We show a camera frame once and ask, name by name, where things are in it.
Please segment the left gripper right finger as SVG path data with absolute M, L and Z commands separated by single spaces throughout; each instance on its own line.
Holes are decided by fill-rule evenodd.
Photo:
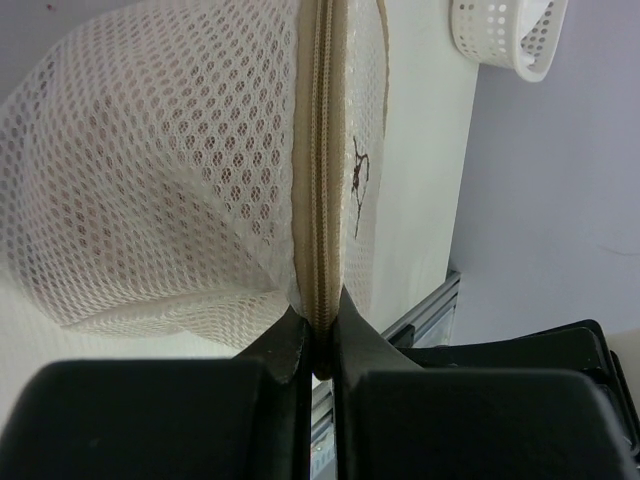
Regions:
M 595 321 L 397 348 L 343 296 L 332 340 L 341 479 L 639 475 L 639 420 Z

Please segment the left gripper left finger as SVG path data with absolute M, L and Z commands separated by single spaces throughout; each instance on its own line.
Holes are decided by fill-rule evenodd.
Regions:
M 1 436 L 5 479 L 306 479 L 311 332 L 287 311 L 231 359 L 52 363 Z

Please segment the white mesh laundry bag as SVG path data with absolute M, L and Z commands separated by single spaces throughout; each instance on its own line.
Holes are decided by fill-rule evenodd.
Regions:
M 244 348 L 371 308 L 380 1 L 142 1 L 1 107 L 1 280 L 67 330 Z

